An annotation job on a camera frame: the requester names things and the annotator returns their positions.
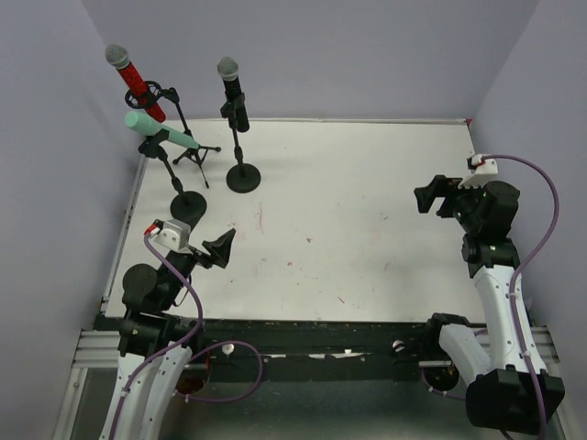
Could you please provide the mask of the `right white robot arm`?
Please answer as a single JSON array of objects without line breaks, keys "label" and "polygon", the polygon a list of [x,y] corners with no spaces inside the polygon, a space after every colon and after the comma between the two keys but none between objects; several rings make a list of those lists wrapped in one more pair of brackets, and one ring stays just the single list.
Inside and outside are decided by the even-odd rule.
[{"label": "right white robot arm", "polygon": [[461,255],[479,293],[489,346],[483,348],[471,324],[457,315],[434,314],[439,348],[466,385],[472,425],[502,432],[542,435],[565,396],[560,378],[548,374],[526,315],[521,263],[508,234],[520,192],[503,181],[467,188],[459,178],[437,175],[415,189],[419,213],[436,199],[440,218],[464,230]]}]

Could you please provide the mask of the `black tripod shock-mount stand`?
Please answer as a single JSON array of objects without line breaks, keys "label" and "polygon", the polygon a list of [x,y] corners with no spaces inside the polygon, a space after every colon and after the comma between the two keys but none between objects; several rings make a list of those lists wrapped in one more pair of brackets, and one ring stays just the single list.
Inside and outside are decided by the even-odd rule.
[{"label": "black tripod shock-mount stand", "polygon": [[[191,129],[188,127],[183,110],[180,105],[180,96],[175,88],[162,88],[157,82],[146,81],[147,91],[135,94],[130,89],[125,94],[125,102],[131,111],[125,116],[125,124],[132,131],[144,137],[140,144],[139,152],[149,159],[161,160],[167,171],[172,177],[172,184],[178,193],[183,190],[180,188],[179,179],[175,176],[168,159],[163,156],[163,147],[161,143],[168,141],[174,145],[184,148],[184,153],[174,159],[172,163],[177,165],[182,159],[188,159],[195,163],[202,173],[205,187],[209,184],[203,170],[203,163],[207,153],[214,151],[219,153],[222,148],[204,146],[195,140]],[[147,110],[154,110],[155,105],[163,98],[175,105],[180,122],[183,125],[183,131],[178,131],[170,126],[157,121],[153,116],[147,113]]]}]

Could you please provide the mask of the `black glitter microphone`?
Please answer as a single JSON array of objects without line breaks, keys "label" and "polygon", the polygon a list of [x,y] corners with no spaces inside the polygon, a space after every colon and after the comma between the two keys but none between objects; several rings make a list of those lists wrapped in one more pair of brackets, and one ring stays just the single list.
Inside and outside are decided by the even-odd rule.
[{"label": "black glitter microphone", "polygon": [[235,128],[239,133],[246,133],[249,130],[249,118],[245,94],[241,90],[238,78],[238,64],[231,57],[223,57],[216,70],[225,87],[226,101],[220,109],[220,114],[229,121],[231,128]]}]

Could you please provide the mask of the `black round-base clip stand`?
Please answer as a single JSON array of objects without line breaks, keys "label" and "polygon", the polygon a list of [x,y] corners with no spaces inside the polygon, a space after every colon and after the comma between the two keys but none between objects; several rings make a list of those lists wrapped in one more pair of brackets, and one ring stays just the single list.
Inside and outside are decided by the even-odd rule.
[{"label": "black round-base clip stand", "polygon": [[171,215],[174,219],[183,221],[194,228],[204,216],[207,202],[201,193],[183,189],[183,184],[174,173],[168,160],[168,154],[161,145],[168,136],[169,133],[162,130],[153,137],[145,137],[138,147],[138,152],[148,159],[157,159],[163,163],[171,177],[172,187],[177,192],[170,205]]}]

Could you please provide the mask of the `red microphone silver head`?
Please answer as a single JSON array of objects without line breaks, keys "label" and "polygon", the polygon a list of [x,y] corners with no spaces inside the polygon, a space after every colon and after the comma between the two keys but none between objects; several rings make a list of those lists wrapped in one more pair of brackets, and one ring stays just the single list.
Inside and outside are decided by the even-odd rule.
[{"label": "red microphone silver head", "polygon": [[155,100],[150,87],[143,80],[134,64],[130,61],[127,50],[118,45],[110,44],[105,48],[105,59],[113,66],[130,91],[130,103],[138,105],[150,117],[162,123],[166,115]]}]

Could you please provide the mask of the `teal toy microphone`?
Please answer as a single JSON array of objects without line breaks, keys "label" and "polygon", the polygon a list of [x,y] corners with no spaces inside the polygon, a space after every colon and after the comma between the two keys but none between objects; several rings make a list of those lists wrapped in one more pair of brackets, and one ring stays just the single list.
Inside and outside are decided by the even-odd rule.
[{"label": "teal toy microphone", "polygon": [[167,140],[172,144],[184,147],[186,149],[199,149],[200,144],[192,137],[170,127],[166,126],[147,114],[137,111],[129,111],[124,119],[126,127],[145,137],[153,137],[160,131],[165,130],[169,133]]}]

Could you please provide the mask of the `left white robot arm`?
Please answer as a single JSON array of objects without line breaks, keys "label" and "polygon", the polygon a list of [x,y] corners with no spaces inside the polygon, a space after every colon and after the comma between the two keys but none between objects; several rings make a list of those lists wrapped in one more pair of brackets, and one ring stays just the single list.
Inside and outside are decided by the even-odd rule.
[{"label": "left white robot arm", "polygon": [[158,268],[140,263],[123,277],[126,312],[119,328],[116,386],[109,405],[103,439],[157,439],[175,386],[188,358],[202,345],[203,317],[183,318],[168,311],[181,289],[195,291],[195,267],[225,268],[236,231],[229,229],[202,248],[189,244],[191,227],[178,220],[156,220],[144,232],[148,249],[154,244],[169,250],[156,252]]}]

